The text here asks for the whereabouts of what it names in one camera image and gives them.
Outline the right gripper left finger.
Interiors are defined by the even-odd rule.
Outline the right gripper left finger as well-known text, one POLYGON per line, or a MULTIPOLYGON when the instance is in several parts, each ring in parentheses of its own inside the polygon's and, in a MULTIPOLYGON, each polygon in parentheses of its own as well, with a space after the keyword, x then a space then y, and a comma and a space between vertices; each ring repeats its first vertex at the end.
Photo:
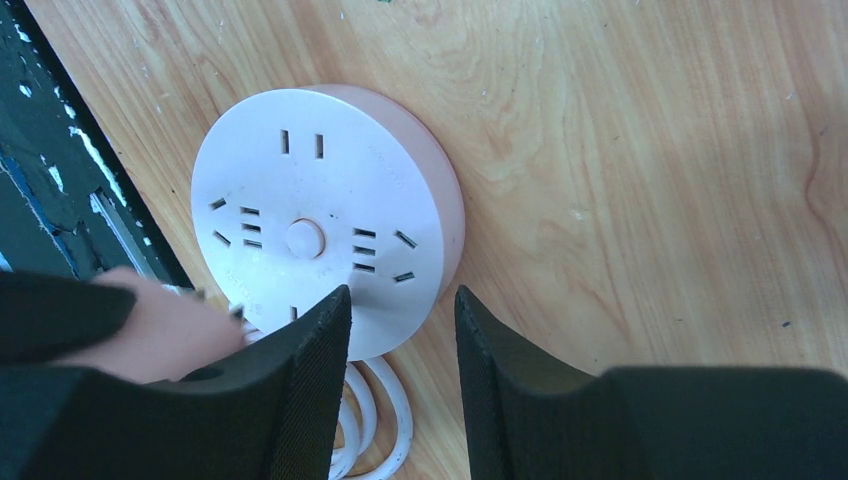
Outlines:
POLYGON ((1 290, 5 479, 325 479, 351 329, 339 286, 288 326, 184 380, 12 364, 43 290, 1 290))

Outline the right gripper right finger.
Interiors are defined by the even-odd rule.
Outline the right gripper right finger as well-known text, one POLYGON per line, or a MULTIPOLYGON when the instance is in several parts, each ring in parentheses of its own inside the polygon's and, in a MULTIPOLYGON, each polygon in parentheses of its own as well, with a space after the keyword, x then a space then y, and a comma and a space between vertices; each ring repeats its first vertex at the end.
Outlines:
POLYGON ((623 366, 599 376, 454 304, 475 479, 843 479, 847 381, 803 368, 623 366))

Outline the pink round socket hub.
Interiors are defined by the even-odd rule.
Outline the pink round socket hub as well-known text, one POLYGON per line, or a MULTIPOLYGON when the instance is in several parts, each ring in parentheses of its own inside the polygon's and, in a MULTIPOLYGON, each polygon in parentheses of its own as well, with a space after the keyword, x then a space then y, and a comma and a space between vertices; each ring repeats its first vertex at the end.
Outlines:
POLYGON ((352 361, 421 328, 466 233, 435 136, 392 99, 342 84, 269 90, 225 111, 199 147, 191 211, 209 272, 263 333, 348 286, 352 361))

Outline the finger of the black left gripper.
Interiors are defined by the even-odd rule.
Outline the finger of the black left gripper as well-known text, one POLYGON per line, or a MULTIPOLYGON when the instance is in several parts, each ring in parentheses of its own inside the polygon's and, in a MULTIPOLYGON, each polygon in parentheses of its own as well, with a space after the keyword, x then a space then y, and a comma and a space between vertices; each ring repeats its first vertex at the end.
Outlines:
POLYGON ((1 361, 38 363, 95 345, 127 322, 125 288, 35 272, 1 273, 1 361))

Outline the pink small adapter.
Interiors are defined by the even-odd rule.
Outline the pink small adapter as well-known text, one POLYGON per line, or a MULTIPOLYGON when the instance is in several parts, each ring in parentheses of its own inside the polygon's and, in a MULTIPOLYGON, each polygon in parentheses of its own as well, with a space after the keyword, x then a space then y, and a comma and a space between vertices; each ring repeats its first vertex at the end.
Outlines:
POLYGON ((56 359, 53 366, 93 367, 139 384, 178 381, 246 346, 241 322, 196 296, 178 295, 123 267, 94 281, 132 291, 134 308, 115 335, 56 359))

